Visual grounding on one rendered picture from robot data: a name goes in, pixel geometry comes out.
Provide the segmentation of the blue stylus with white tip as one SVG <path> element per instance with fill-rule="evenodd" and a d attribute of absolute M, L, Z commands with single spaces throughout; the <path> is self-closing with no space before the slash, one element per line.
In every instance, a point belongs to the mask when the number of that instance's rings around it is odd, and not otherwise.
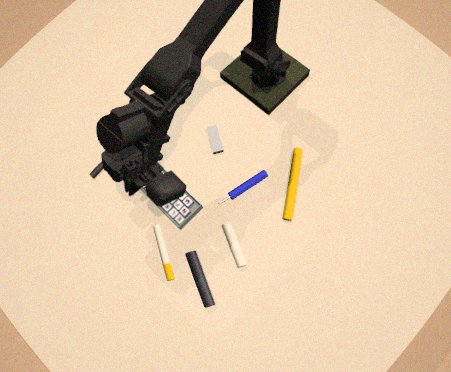
<path fill-rule="evenodd" d="M 239 195 L 241 195 L 242 193 L 244 193 L 251 187 L 255 186 L 256 184 L 258 184 L 267 177 L 268 173 L 266 172 L 266 170 L 262 170 L 252 178 L 248 179 L 247 181 L 245 181 L 244 183 L 233 189 L 232 191 L 228 192 L 229 196 L 224 200 L 222 200 L 221 202 L 219 202 L 219 204 L 223 203 L 229 198 L 231 198 L 232 200 L 235 199 L 236 197 L 238 197 Z"/>

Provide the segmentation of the black cylinder with blue tip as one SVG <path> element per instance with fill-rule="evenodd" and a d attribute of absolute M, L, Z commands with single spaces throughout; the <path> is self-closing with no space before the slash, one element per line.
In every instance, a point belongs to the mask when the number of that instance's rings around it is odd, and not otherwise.
<path fill-rule="evenodd" d="M 91 178 L 95 178 L 102 170 L 103 170 L 103 165 L 102 165 L 102 161 L 101 161 L 89 175 Z"/>

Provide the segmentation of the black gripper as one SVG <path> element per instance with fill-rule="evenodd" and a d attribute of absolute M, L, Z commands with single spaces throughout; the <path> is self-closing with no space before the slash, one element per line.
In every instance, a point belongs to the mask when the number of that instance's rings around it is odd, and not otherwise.
<path fill-rule="evenodd" d="M 159 207 L 163 207 L 184 195 L 186 184 L 173 170 L 162 174 L 164 167 L 158 162 L 163 158 L 163 155 L 160 153 L 162 145 L 168 143 L 170 138 L 168 134 L 161 139 L 146 137 L 133 144 L 136 147 L 140 147 L 142 151 L 144 151 L 144 148 L 148 150 L 149 164 L 147 171 L 142 172 L 140 177 L 133 182 L 126 183 L 124 181 L 124 190 L 126 193 L 129 192 L 129 197 L 135 195 L 139 189 L 146 185 L 147 195 Z"/>

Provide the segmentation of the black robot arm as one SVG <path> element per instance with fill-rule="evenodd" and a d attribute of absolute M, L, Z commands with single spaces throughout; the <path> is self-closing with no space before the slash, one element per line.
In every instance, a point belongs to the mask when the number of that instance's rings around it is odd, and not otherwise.
<path fill-rule="evenodd" d="M 191 95 L 201 74 L 202 57 L 243 1 L 204 0 L 174 42 L 156 51 L 125 89 L 129 104 L 112 109 L 97 122 L 97 138 L 105 150 L 103 169 L 115 182 L 131 183 L 147 171 L 148 150 L 133 144 L 166 136 L 176 109 Z M 240 57 L 253 68 L 249 78 L 266 93 L 287 79 L 291 63 L 276 43 L 280 2 L 253 0 L 251 42 Z M 144 85 L 154 93 L 143 91 Z"/>

